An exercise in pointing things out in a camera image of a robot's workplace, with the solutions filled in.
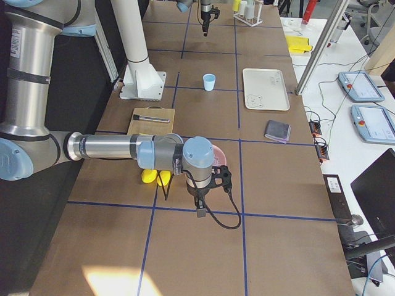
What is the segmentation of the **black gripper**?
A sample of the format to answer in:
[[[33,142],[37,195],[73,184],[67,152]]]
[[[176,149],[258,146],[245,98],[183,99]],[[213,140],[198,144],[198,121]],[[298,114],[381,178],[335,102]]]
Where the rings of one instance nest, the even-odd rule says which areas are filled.
[[[201,11],[202,31],[203,31],[204,37],[207,37],[207,35],[209,33],[210,18],[211,18],[210,12]]]
[[[187,184],[187,191],[194,197],[197,217],[204,218],[207,213],[206,203],[204,199],[205,196],[209,193],[210,189],[208,187],[196,189],[195,187]]]

